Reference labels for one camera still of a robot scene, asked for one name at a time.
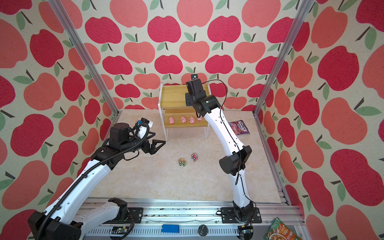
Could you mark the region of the pink square toy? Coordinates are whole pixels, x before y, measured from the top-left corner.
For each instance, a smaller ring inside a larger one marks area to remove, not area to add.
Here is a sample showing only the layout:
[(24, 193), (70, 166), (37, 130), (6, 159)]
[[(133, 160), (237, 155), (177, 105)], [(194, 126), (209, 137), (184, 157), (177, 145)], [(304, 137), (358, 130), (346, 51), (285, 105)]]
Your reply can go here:
[(182, 121), (182, 123), (186, 123), (187, 122), (187, 118), (186, 117), (184, 117), (184, 116), (181, 116), (181, 121)]

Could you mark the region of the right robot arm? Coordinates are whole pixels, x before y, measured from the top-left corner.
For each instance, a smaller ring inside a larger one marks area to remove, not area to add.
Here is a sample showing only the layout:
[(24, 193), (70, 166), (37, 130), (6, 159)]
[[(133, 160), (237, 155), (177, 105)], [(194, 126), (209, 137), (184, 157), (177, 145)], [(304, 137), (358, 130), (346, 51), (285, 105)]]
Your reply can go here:
[(192, 75), (186, 86), (186, 105), (192, 106), (197, 117), (203, 117), (209, 123), (224, 148), (225, 157), (219, 160), (219, 164), (230, 177), (235, 217), (238, 222), (249, 224), (256, 213), (256, 204), (248, 195), (245, 181), (246, 162), (252, 148), (239, 140), (225, 118), (223, 106), (214, 95), (207, 95), (197, 74)]

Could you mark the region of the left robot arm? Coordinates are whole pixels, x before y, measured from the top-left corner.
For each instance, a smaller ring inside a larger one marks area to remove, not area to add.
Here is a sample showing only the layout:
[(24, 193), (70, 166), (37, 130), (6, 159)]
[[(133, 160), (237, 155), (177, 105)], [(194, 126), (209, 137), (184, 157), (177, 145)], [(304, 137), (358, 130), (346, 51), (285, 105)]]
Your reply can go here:
[(84, 215), (77, 212), (99, 182), (123, 160), (124, 154), (143, 151), (155, 154), (165, 145), (163, 140), (149, 141), (150, 137), (129, 137), (120, 142), (107, 139), (95, 151), (82, 173), (67, 190), (43, 212), (34, 212), (28, 219), (36, 240), (81, 240), (84, 235), (102, 224), (127, 224), (122, 237), (131, 233), (140, 217), (131, 214), (128, 203), (111, 198), (102, 206)]

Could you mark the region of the wooden two-tier shelf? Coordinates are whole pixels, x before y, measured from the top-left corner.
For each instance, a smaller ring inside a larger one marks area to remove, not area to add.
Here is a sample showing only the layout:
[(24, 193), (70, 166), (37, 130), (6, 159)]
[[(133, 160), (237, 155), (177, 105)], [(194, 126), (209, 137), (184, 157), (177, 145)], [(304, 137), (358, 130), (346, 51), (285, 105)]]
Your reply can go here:
[[(207, 139), (209, 136), (210, 124), (205, 119), (199, 122), (195, 109), (186, 106), (185, 93), (187, 92), (187, 86), (185, 85), (161, 84), (160, 86), (158, 109), (166, 140), (169, 138), (169, 130), (174, 128), (203, 128), (205, 138)], [(187, 118), (185, 124), (182, 123), (181, 116)], [(170, 124), (169, 117), (175, 119), (174, 125)], [(190, 117), (195, 118), (194, 124), (190, 123)]]

